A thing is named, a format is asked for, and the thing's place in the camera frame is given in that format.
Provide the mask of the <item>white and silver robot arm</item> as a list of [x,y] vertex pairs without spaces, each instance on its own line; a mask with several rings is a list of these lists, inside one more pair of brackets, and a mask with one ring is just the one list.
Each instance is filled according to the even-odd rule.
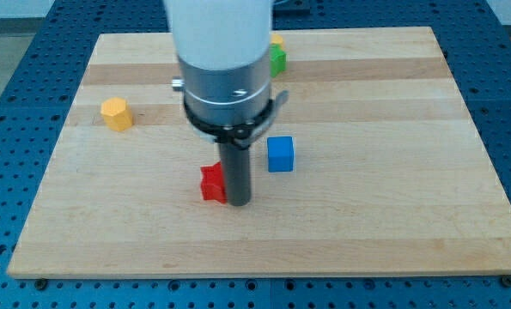
[[272,0],[165,0],[186,105],[207,123],[237,125],[271,97]]

